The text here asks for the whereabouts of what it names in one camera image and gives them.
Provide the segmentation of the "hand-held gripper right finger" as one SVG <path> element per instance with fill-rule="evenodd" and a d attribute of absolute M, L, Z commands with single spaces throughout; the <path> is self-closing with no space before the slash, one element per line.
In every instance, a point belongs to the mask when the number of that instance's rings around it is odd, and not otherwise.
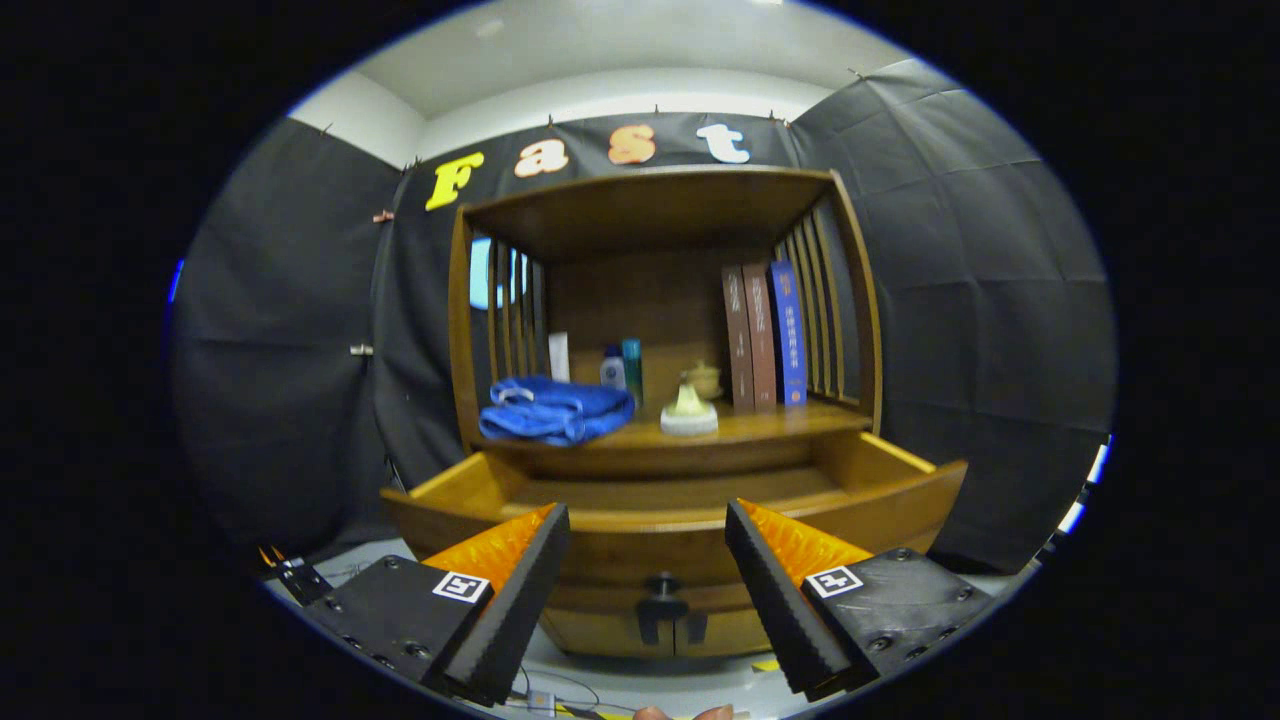
<path fill-rule="evenodd" d="M 809 701 L 923 662 L 993 603 L 909 547 L 863 550 L 735 498 L 724 538 L 791 691 Z"/>

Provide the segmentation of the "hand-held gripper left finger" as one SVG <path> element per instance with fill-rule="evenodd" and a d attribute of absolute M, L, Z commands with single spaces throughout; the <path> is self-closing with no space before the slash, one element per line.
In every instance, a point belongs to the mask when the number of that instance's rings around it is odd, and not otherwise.
<path fill-rule="evenodd" d="M 506 702 L 570 543 L 548 503 L 425 560 L 385 556 L 320 594 L 320 625 L 440 694 Z"/>

